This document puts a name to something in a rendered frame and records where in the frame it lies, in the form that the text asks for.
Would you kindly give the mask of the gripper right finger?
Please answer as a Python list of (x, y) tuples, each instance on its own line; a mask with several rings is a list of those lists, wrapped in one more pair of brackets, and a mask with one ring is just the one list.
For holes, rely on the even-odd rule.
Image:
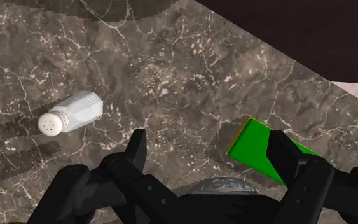
[(287, 191), (272, 224), (317, 224), (322, 208), (358, 224), (358, 167), (343, 172), (303, 153), (281, 130), (271, 130), (266, 156)]

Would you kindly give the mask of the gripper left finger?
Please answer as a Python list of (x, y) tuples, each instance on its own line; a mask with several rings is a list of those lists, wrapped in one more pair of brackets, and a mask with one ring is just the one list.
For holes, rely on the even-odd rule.
[(98, 167), (61, 168), (27, 224), (90, 224), (105, 207), (123, 224), (179, 224), (177, 196), (142, 172), (146, 156), (146, 131), (136, 129), (126, 150), (105, 156)]

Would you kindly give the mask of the green flat block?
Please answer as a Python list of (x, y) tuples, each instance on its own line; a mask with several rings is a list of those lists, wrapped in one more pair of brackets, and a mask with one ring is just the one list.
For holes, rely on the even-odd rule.
[(228, 145), (227, 155), (284, 185), (279, 174), (266, 156), (271, 127), (251, 116), (245, 116), (235, 137)]

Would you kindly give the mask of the white salt shaker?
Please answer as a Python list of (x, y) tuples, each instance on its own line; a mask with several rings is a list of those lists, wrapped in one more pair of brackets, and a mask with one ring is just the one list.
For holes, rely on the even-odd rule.
[(81, 91), (41, 115), (38, 128), (46, 136), (57, 136), (96, 121), (102, 113), (102, 99), (95, 92)]

